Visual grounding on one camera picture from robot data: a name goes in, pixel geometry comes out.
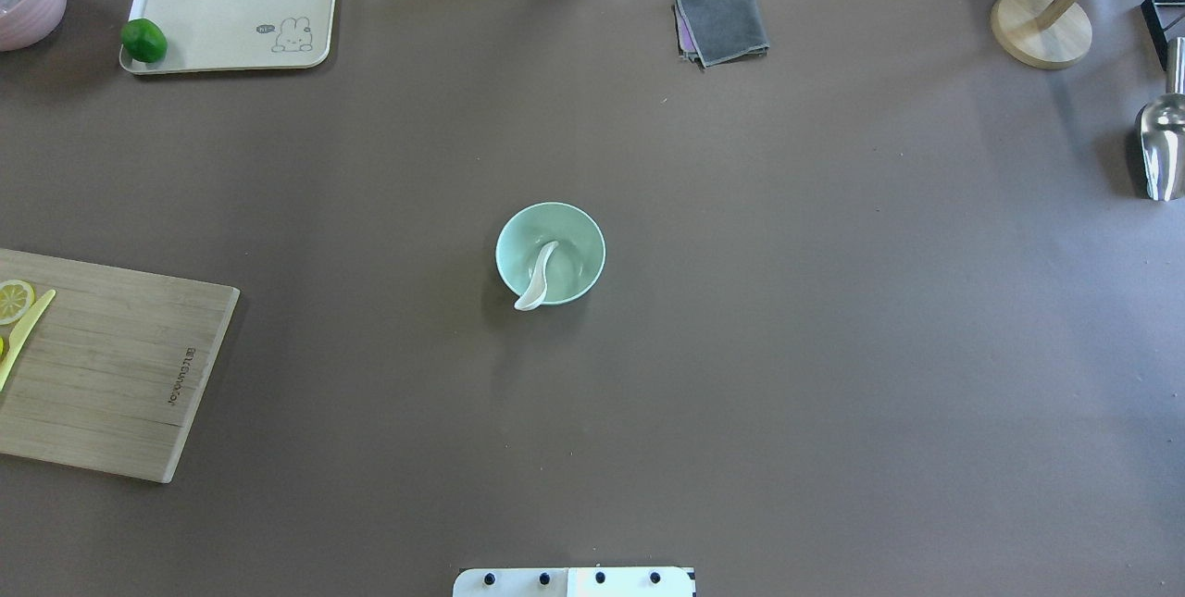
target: lemon slice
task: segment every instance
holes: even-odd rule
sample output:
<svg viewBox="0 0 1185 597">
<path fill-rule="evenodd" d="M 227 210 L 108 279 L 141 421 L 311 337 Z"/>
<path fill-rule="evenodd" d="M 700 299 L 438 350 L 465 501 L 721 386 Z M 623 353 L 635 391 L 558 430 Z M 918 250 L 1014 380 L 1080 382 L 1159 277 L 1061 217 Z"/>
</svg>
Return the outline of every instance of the lemon slice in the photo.
<svg viewBox="0 0 1185 597">
<path fill-rule="evenodd" d="M 13 323 L 33 304 L 33 285 L 25 281 L 0 283 L 0 327 Z"/>
</svg>

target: pink container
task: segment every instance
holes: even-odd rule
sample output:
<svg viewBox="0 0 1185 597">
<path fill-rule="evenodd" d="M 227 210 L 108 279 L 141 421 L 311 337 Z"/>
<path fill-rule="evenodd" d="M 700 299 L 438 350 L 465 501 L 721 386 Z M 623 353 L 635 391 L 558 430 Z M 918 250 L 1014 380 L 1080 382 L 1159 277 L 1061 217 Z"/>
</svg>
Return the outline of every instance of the pink container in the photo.
<svg viewBox="0 0 1185 597">
<path fill-rule="evenodd" d="M 45 39 L 62 23 L 66 0 L 21 0 L 0 15 L 0 52 Z"/>
</svg>

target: light green bowl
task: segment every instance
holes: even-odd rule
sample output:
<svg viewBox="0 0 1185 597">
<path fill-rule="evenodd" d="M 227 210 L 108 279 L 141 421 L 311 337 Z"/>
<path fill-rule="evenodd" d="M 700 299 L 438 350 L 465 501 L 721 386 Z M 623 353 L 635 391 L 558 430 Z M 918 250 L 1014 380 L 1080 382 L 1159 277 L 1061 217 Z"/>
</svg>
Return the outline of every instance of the light green bowl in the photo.
<svg viewBox="0 0 1185 597">
<path fill-rule="evenodd" d="M 543 306 L 575 301 L 596 284 L 604 269 L 604 237 L 583 210 L 545 201 L 520 210 L 502 227 L 494 249 L 498 275 L 517 296 L 523 296 L 539 250 L 559 242 L 547 261 L 547 296 Z"/>
</svg>

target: wooden cutting board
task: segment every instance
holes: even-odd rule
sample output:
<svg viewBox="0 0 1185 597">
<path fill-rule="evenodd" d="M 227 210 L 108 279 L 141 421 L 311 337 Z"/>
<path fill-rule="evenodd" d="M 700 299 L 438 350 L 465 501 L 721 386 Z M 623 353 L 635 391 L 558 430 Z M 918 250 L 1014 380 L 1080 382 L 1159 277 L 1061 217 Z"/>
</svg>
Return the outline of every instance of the wooden cutting board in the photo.
<svg viewBox="0 0 1185 597">
<path fill-rule="evenodd" d="M 172 481 L 238 290 L 0 250 L 13 277 L 57 297 L 0 392 L 0 452 Z"/>
</svg>

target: white tray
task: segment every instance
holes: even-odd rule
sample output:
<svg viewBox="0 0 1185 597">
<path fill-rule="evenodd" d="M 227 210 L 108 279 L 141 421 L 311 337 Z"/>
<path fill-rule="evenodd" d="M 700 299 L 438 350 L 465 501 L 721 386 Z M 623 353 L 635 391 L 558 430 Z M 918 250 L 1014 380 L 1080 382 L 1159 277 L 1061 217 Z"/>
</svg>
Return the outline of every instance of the white tray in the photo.
<svg viewBox="0 0 1185 597">
<path fill-rule="evenodd" d="M 120 65 L 133 75 L 205 70 L 301 70 L 329 56 L 335 0 L 133 0 L 128 19 L 165 32 L 160 62 Z"/>
</svg>

